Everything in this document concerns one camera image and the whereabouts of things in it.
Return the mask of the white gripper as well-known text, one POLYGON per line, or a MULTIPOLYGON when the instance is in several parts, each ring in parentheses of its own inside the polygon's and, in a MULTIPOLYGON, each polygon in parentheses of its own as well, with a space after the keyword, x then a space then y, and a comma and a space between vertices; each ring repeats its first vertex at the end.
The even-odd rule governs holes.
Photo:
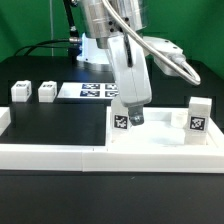
POLYGON ((128 54, 123 36, 108 39, 108 59, 122 105, 129 107, 129 120, 133 126, 138 126, 144 123, 142 106, 151 102, 152 91, 143 48, 131 37, 128 40, 131 67, 128 66, 128 54))

